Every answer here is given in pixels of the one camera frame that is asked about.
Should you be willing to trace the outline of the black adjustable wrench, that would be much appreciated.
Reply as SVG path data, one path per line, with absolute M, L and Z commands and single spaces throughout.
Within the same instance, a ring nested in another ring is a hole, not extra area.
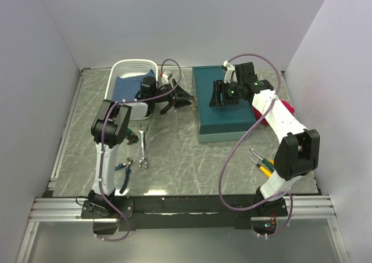
M 174 106 L 173 102 L 169 102 L 164 108 L 161 109 L 160 114 L 166 114 Z

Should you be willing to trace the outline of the green handled screwdriver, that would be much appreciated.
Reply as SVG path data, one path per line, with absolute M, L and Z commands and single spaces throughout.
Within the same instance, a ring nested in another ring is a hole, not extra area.
M 255 161 L 254 159 L 252 159 L 252 161 L 256 164 L 256 166 L 258 168 L 265 168 L 265 169 L 267 169 L 270 172 L 273 172 L 275 170 L 274 161 L 273 160 L 268 160 L 268 159 L 265 159 L 264 158 L 261 163 Z

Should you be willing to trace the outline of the blue handled pliers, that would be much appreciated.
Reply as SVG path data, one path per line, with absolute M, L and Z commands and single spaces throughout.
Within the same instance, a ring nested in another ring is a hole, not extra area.
M 119 190 L 120 194 L 124 194 L 125 190 L 127 189 L 127 186 L 130 180 L 132 163 L 133 163 L 133 159 L 130 159 L 128 157 L 124 163 L 120 163 L 119 165 L 115 166 L 115 171 L 122 170 L 122 169 L 125 170 L 124 182 Z

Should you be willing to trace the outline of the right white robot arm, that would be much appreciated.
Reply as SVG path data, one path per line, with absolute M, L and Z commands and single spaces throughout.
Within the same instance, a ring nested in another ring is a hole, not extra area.
M 259 188 L 262 196 L 254 202 L 255 211 L 266 216 L 274 210 L 274 200 L 285 195 L 300 177 L 317 168 L 320 134 L 307 129 L 293 116 L 268 80 L 258 79 L 253 63 L 234 66 L 225 61 L 222 69 L 224 79 L 213 83 L 209 106 L 231 106 L 246 100 L 264 117 L 279 141 L 274 171 Z

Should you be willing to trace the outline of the teal storage box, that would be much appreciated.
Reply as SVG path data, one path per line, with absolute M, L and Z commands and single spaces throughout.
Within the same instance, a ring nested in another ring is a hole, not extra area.
M 225 72 L 221 66 L 192 68 L 194 96 L 198 110 L 198 142 L 223 142 L 240 140 L 256 122 L 252 106 L 241 100 L 238 105 L 210 107 L 213 81 L 222 80 Z

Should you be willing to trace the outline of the green hex key set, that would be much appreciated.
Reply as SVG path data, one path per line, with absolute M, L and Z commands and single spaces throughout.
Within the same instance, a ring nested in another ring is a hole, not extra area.
M 139 142 L 139 137 L 130 128 L 126 129 L 125 139 L 127 140 L 127 145 Z

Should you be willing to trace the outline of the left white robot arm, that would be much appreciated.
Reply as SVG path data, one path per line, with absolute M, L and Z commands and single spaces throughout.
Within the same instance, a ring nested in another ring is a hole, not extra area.
M 111 196 L 115 192 L 114 171 L 119 145 L 143 141 L 128 127 L 136 117 L 150 116 L 157 103 L 167 103 L 160 112 L 191 104 L 192 96 L 176 80 L 160 85 L 151 73 L 116 78 L 112 96 L 104 99 L 91 126 L 96 147 L 96 174 L 90 195 Z

